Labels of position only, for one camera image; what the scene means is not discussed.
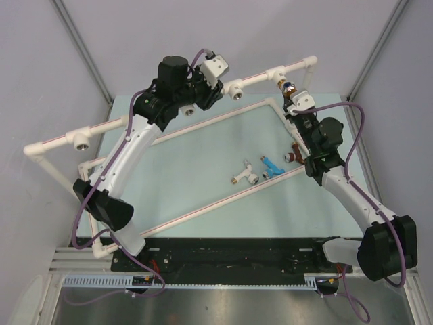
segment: blue valve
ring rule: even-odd
[[[267,157],[263,156],[261,158],[263,163],[268,166],[268,169],[263,172],[263,177],[265,179],[270,179],[274,177],[275,175],[281,175],[285,173],[286,171],[284,169],[280,169],[277,166],[275,166]]]

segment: pvc pipe frame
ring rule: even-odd
[[[243,79],[236,79],[233,81],[229,81],[228,83],[224,84],[224,88],[222,90],[222,93],[228,94],[229,88],[232,85],[236,85],[239,88],[244,88],[249,85],[253,85],[255,83],[259,83],[266,80],[274,80],[274,82],[277,84],[279,80],[281,80],[281,76],[293,72],[295,70],[305,69],[305,76],[304,80],[302,82],[302,87],[304,89],[308,88],[311,78],[314,72],[315,64],[317,63],[317,57],[316,56],[309,56],[307,58],[302,59],[299,62],[289,64],[287,66],[278,66],[275,68],[271,68],[266,70],[263,73],[256,74],[255,76],[246,77]],[[307,150],[304,142],[302,141],[302,138],[300,137],[299,133],[296,130],[296,127],[291,124],[289,121],[286,120],[286,118],[283,115],[283,112],[280,110],[279,105],[273,98],[266,98],[263,101],[260,101],[258,103],[238,108],[237,110],[233,110],[231,112],[216,116],[214,118],[210,118],[208,120],[205,120],[203,122],[191,125],[189,127],[186,127],[184,129],[169,133],[167,135],[163,135],[162,137],[159,137],[152,145],[159,144],[161,142],[170,140],[174,137],[178,137],[180,135],[186,134],[188,132],[194,131],[196,129],[201,129],[202,127],[217,123],[219,121],[223,121],[227,118],[231,118],[234,116],[237,116],[239,114],[248,112],[250,110],[253,110],[255,108],[269,105],[274,109],[275,113],[278,115],[278,117],[281,119],[281,121],[284,123],[285,128],[288,130],[289,134],[300,144],[300,147],[302,150],[309,155],[309,151]],[[99,135],[102,133],[105,133],[107,131],[111,131],[114,129],[117,129],[119,127],[125,127],[128,124],[128,115],[124,115],[116,120],[104,122],[98,125],[94,125],[92,127],[87,126],[80,129],[76,129],[70,132],[67,132],[65,135],[47,140],[44,142],[36,142],[33,144],[29,144],[24,147],[24,153],[27,155],[31,160],[38,163],[48,174],[50,174],[55,180],[57,180],[64,188],[67,189],[69,193],[71,193],[73,196],[75,196],[75,193],[72,189],[72,182],[70,182],[62,173],[60,173],[45,157],[44,154],[52,150],[54,148],[58,148],[60,146],[64,146],[65,144],[73,144],[74,138],[77,138],[76,135],[79,135],[82,138],[89,139],[90,137],[93,137],[94,135]],[[105,160],[105,157],[101,157],[98,159],[90,160],[87,162],[83,162],[78,166],[78,172],[80,173],[80,176],[87,180],[89,177],[89,170],[96,166],[101,164]],[[230,202],[233,202],[235,200],[239,200],[240,198],[243,198],[247,195],[253,194],[259,190],[263,190],[265,188],[268,188],[269,186],[272,186],[274,184],[277,184],[287,178],[290,178],[292,176],[297,175],[298,173],[301,173],[304,171],[304,167],[298,167],[297,169],[294,169],[292,171],[288,171],[287,173],[284,173],[278,177],[274,177],[273,179],[270,179],[268,181],[264,181],[263,183],[260,183],[256,186],[253,186],[247,190],[244,190],[242,192],[239,192],[237,194],[234,194],[232,196],[228,196],[222,200],[219,200],[217,202],[214,202],[206,207],[203,207],[201,209],[198,209],[196,211],[192,211],[186,215],[180,216],[176,219],[173,219],[172,221],[169,221],[167,223],[164,223],[162,225],[159,225],[157,227],[154,227],[150,230],[147,230],[146,232],[141,233],[141,235],[146,238],[148,236],[157,234],[158,232],[161,232],[165,229],[171,228],[175,225],[178,225],[182,222],[188,221],[190,219],[193,219],[194,217],[198,217],[199,215],[202,215],[206,212],[209,212],[211,210],[217,209],[219,207],[222,207],[223,205],[226,205]],[[91,226],[91,232],[92,236],[96,235],[97,233],[97,222],[96,220],[91,216],[90,213],[87,213],[89,217],[89,222]],[[102,258],[112,252],[114,252],[117,249],[117,245],[111,244],[108,246],[103,246],[101,243],[100,238],[98,238],[92,246],[93,254],[95,258]]]
[[[277,116],[281,119],[281,121],[284,123],[286,129],[288,130],[289,134],[297,141],[301,144],[301,146],[305,146],[304,143],[302,142],[299,134],[296,131],[296,128],[292,128],[292,125],[289,124],[289,122],[286,120],[286,118],[284,117],[281,108],[278,106],[277,102],[275,101],[274,98],[265,98],[264,100],[261,100],[260,102],[257,102],[255,104],[251,104],[248,106],[245,106],[243,108],[238,108],[236,110],[232,110],[231,112],[228,113],[224,113],[222,115],[216,116],[214,118],[210,118],[208,120],[196,123],[194,125],[190,125],[188,127],[185,127],[183,129],[180,129],[178,131],[174,131],[172,133],[163,135],[161,137],[159,137],[157,140],[154,141],[154,143],[152,144],[153,146],[156,144],[160,144],[162,142],[168,141],[170,139],[173,139],[175,137],[179,137],[180,135],[184,135],[186,133],[201,129],[203,127],[207,127],[211,124],[215,124],[217,122],[226,120],[228,118],[231,117],[235,117],[237,115],[249,112],[251,110],[254,110],[256,108],[260,108],[263,106],[270,106],[274,112],[277,114]],[[92,169],[93,167],[102,164],[105,161],[106,157],[100,157],[94,160],[90,160],[90,161],[86,161],[83,162],[79,165],[79,171],[80,174],[82,175],[82,178],[84,180],[88,179],[88,172],[90,171],[90,169]],[[264,181],[258,185],[252,186],[251,188],[248,188],[247,190],[238,192],[236,194],[233,194],[231,196],[228,196],[226,198],[223,198],[219,201],[216,201],[210,205],[207,205],[205,207],[202,207],[198,210],[192,211],[190,213],[187,213],[185,215],[182,215],[176,219],[170,220],[166,223],[163,223],[162,225],[157,225],[156,227],[153,227],[149,230],[146,230],[145,232],[142,232],[141,235],[144,238],[147,238],[149,236],[152,236],[154,234],[157,234],[159,232],[162,232],[164,230],[167,230],[168,228],[174,227],[176,225],[179,225],[180,223],[186,222],[188,220],[191,220],[193,218],[199,217],[200,215],[203,215],[204,213],[210,212],[212,210],[215,210],[219,207],[222,207],[226,204],[229,204],[231,202],[234,202],[236,200],[239,200],[245,196],[251,195],[253,193],[256,193],[260,190],[264,190],[265,188],[268,188],[269,186],[275,185],[285,179],[288,179],[290,177],[293,177],[299,173],[302,173],[304,171],[304,166],[298,167],[296,169],[293,169],[291,171],[288,171],[282,175],[279,175],[277,177],[274,177],[273,179]],[[90,226],[91,226],[91,237],[94,237],[99,229],[97,227],[97,222],[96,220],[91,216],[90,213],[87,213],[88,217],[89,217],[89,222],[90,222]],[[107,246],[102,246],[100,240],[98,239],[98,241],[94,242],[94,245],[92,246],[93,249],[93,255],[95,256],[95,258],[101,258],[101,257],[105,257],[106,255],[116,251],[118,248],[118,246],[116,244],[111,244],[111,245],[107,245]]]

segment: blue and gold connector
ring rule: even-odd
[[[262,156],[261,160],[266,166],[268,166],[268,169],[263,172],[263,177],[265,179],[270,179],[275,175],[281,175],[285,173],[284,169],[280,169],[277,166],[275,166],[267,157]]]

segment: white wall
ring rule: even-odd
[[[65,0],[108,89],[143,89],[164,56],[221,53],[224,80],[315,54],[311,90],[347,94],[397,0]],[[247,91],[273,91],[271,83]]]
[[[22,152],[24,145],[98,123],[107,106],[48,0],[0,2],[0,324],[19,294],[67,244],[76,201]],[[71,180],[80,155],[53,157]]]
[[[417,222],[419,273],[433,303],[433,2],[409,8],[356,101],[384,202]]]

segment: reflective floor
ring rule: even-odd
[[[364,278],[349,278],[348,285],[368,308],[370,324],[414,324],[404,290]],[[154,298],[120,293],[84,307],[62,298],[87,301],[108,291],[62,289],[53,324],[362,324],[347,299],[321,299],[313,291],[172,289]]]

